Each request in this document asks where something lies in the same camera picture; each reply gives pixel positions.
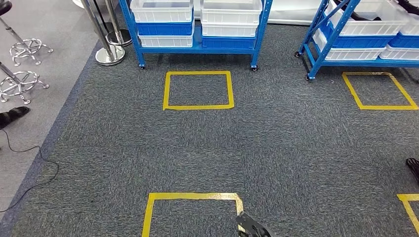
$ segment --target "shelf leg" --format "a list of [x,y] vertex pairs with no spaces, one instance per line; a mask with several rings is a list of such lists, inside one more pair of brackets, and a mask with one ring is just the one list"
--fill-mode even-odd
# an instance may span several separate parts
[[308,28],[307,33],[305,34],[304,40],[301,43],[300,48],[298,49],[298,52],[300,55],[304,53],[304,45],[308,44],[311,38],[311,31],[313,28],[319,23],[319,20],[322,18],[323,12],[325,12],[326,6],[329,3],[329,0],[322,0],[322,3],[319,6],[319,9],[317,9],[317,13],[313,18],[313,21],[311,22],[310,28]]
[[261,1],[264,6],[263,11],[259,17],[259,28],[257,30],[256,46],[254,47],[255,51],[251,56],[251,68],[257,68],[257,60],[259,58],[260,48],[262,48],[263,37],[265,36],[265,29],[266,25],[268,24],[269,13],[271,11],[273,0],[266,0],[266,2],[263,0]]
[[326,56],[330,52],[330,49],[332,48],[333,43],[337,39],[337,37],[340,35],[340,32],[343,30],[343,28],[346,25],[346,22],[352,15],[355,7],[358,5],[360,0],[351,0],[348,3],[348,7],[343,12],[343,15],[341,19],[339,20],[339,23],[335,27],[335,30],[328,38],[328,42],[323,48],[323,51],[320,53],[319,57],[317,58],[316,62],[313,64],[313,67],[311,68],[310,72],[308,73],[309,78],[314,78],[319,71],[320,67],[322,66],[322,63],[324,62]]
[[135,27],[135,18],[128,7],[128,2],[130,2],[130,0],[119,0],[119,5],[121,6],[121,10],[128,27],[129,35],[132,39],[132,45],[134,46],[139,65],[140,67],[145,67],[144,57],[141,52],[140,40],[137,35],[137,28]]

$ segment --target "floor marking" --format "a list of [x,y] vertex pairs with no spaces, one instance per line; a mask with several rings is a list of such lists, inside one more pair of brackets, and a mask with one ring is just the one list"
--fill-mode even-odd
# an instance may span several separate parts
[[[375,76],[375,75],[384,75],[389,76],[391,80],[394,82],[397,88],[399,88],[400,92],[405,96],[407,101],[410,103],[410,105],[363,105],[361,100],[359,99],[358,95],[355,92],[355,89],[353,88],[351,82],[348,79],[348,76]],[[402,85],[397,81],[397,79],[391,74],[387,72],[355,72],[355,73],[342,73],[343,80],[345,81],[346,85],[349,88],[349,91],[351,92],[352,96],[355,99],[356,104],[361,110],[418,110],[418,106],[416,103],[412,100],[410,95],[405,91],[405,89],[402,87]]]
[[397,197],[402,201],[405,206],[405,210],[415,226],[416,232],[419,235],[419,221],[409,204],[409,201],[419,201],[419,194],[398,194]]
[[[228,104],[226,105],[169,105],[170,76],[172,75],[225,75],[227,79]],[[167,72],[165,82],[165,94],[163,97],[163,110],[224,110],[234,107],[233,85],[229,71],[190,71],[190,72]]]
[[[239,195],[234,193],[150,193],[148,195],[147,208],[145,210],[144,225],[142,237],[149,237],[151,227],[151,216],[153,215],[154,201],[156,200],[173,200],[173,199],[213,199],[213,200],[234,200],[236,201],[237,215],[243,211],[243,202]],[[245,231],[241,226],[238,226],[239,230]]]

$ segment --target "shelf frame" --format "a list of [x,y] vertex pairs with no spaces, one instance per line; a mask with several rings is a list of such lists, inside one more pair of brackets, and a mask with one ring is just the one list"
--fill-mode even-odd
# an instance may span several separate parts
[[201,42],[201,26],[196,26],[193,36],[192,47],[141,47],[138,38],[137,28],[135,26],[135,17],[131,12],[129,5],[131,0],[119,0],[122,13],[124,15],[129,34],[132,38],[135,53],[139,62],[139,66],[145,68],[144,53],[194,53],[194,54],[249,54],[251,55],[251,68],[257,69],[257,61],[260,49],[262,47],[263,37],[268,23],[269,13],[273,0],[262,1],[262,12],[259,16],[259,27],[257,28],[257,37],[254,49],[226,49],[226,48],[202,48]]
[[[330,17],[336,13],[341,7],[348,3],[346,10],[343,12],[342,18],[339,20],[339,23],[335,27],[333,33],[328,38],[328,42],[325,45],[323,51],[320,51],[316,43],[314,43],[313,35],[316,30],[320,27],[322,23],[329,20]],[[375,60],[325,60],[327,54],[330,52],[334,41],[340,35],[340,32],[345,27],[346,22],[352,15],[355,7],[359,4],[360,0],[345,0],[342,1],[329,15],[323,17],[323,13],[325,12],[326,7],[328,6],[329,0],[322,0],[320,6],[317,10],[316,15],[314,16],[313,22],[308,29],[304,40],[301,43],[300,48],[295,53],[296,56],[301,56],[305,52],[307,53],[308,60],[311,63],[311,70],[308,70],[308,74],[306,75],[307,80],[315,79],[315,76],[319,69],[322,66],[329,66],[329,67],[410,67],[415,68],[419,67],[419,61],[415,60],[392,60],[392,59],[381,59],[377,58]],[[315,50],[317,52],[318,57],[315,59],[309,44],[313,43],[315,45]]]

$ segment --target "chrome stanchion base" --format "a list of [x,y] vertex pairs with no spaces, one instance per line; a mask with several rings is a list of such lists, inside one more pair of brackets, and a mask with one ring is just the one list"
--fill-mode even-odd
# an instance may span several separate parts
[[[4,80],[0,82],[0,98],[1,101],[7,102],[8,99],[4,96],[15,96],[19,95],[20,98],[23,100],[23,103],[25,105],[29,104],[31,101],[25,99],[23,96],[23,93],[29,91],[32,89],[35,84],[39,83],[42,85],[44,89],[49,88],[48,84],[43,83],[42,81],[38,80],[39,76],[38,74],[30,71],[23,71],[23,72],[16,72],[14,73],[15,77],[6,77]],[[26,82],[26,79],[28,77],[33,77],[33,81]]]
[[96,52],[96,61],[103,66],[111,66],[122,62],[125,57],[125,50],[120,46],[110,45],[111,52],[114,56],[114,60],[112,61],[111,57],[109,57],[108,53],[106,52],[105,48],[101,48]]
[[17,67],[20,65],[19,62],[16,62],[16,58],[26,58],[29,56],[35,61],[36,65],[41,64],[41,61],[39,61],[34,54],[42,47],[47,48],[48,53],[52,53],[54,51],[52,48],[46,46],[46,44],[42,44],[40,39],[25,39],[23,42],[14,44],[9,50],[14,66]]
[[121,46],[121,47],[125,47],[128,46],[132,43],[131,40],[131,35],[129,35],[129,31],[122,29],[121,30],[121,36],[122,36],[122,41],[121,43],[119,43],[117,35],[115,34],[115,31],[111,31],[109,32],[105,38],[106,41],[110,44],[110,45],[116,45],[116,46]]

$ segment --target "stacked bins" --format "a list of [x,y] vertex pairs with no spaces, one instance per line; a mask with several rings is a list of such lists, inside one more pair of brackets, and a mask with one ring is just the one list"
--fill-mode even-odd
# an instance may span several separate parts
[[[325,15],[330,14],[337,4],[329,0]],[[349,18],[340,35],[333,42],[326,60],[375,60],[386,49],[386,45],[406,24],[400,10],[389,0],[361,0],[355,11],[369,19],[356,21]],[[338,25],[343,10],[336,12],[313,36],[320,51],[323,50],[333,30]]]
[[253,49],[262,0],[201,0],[202,48]]
[[192,0],[132,0],[142,47],[192,47]]
[[[410,1],[414,6],[419,6],[419,1]],[[409,14],[401,6],[401,10],[407,22],[386,49],[380,54],[382,59],[393,60],[419,60],[419,15]]]

